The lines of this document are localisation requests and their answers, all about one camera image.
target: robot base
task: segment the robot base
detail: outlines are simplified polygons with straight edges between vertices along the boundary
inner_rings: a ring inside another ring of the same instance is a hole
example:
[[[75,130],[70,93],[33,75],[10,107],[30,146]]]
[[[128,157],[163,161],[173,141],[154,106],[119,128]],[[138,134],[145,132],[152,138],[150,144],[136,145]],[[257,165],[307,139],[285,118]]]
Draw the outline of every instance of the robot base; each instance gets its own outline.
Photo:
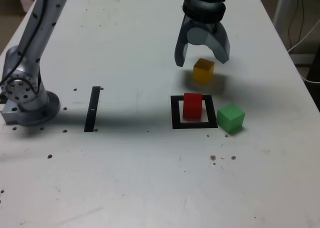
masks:
[[[8,100],[5,104],[2,117],[7,125],[36,126],[56,116],[60,110],[60,101],[56,94],[47,91],[49,102],[41,110],[21,111],[16,103]]]

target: table surface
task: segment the table surface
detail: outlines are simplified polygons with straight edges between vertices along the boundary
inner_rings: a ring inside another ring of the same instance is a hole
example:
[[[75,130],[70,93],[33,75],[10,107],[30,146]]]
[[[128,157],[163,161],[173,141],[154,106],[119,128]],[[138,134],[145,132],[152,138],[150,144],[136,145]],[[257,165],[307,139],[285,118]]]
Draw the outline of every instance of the table surface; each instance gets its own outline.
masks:
[[[225,2],[227,63],[190,45],[177,67],[182,4],[67,1],[40,64],[67,110],[44,130],[0,119],[1,227],[320,226],[320,115],[261,1]],[[210,85],[192,82],[199,58],[216,62]],[[93,86],[98,132],[84,133]],[[185,92],[237,104],[243,130],[173,130],[170,96]]]

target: black square frame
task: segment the black square frame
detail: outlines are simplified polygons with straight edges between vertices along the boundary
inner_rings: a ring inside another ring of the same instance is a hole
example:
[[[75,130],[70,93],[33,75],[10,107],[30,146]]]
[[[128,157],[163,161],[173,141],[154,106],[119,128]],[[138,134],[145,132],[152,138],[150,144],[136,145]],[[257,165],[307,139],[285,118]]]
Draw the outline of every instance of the black square frame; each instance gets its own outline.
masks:
[[[205,102],[206,114],[208,122],[181,122],[179,101],[183,101],[183,95],[171,95],[171,116],[172,129],[205,129],[218,128],[214,102],[209,94],[202,95],[202,100]]]

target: red cube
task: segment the red cube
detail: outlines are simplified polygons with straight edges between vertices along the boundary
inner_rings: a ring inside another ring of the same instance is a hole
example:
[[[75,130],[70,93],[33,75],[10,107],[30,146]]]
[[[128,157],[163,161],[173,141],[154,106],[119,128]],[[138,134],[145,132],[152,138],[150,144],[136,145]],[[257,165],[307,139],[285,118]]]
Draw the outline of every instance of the red cube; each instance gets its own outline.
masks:
[[[183,119],[201,119],[202,94],[184,93],[183,96]]]

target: green cube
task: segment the green cube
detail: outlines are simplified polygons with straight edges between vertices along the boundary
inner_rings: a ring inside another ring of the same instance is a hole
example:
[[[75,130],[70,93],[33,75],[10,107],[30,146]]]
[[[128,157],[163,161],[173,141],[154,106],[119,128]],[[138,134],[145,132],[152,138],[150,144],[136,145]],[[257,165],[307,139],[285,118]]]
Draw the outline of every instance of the green cube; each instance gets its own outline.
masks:
[[[236,104],[219,109],[216,115],[216,123],[229,134],[240,129],[244,119],[245,112]]]

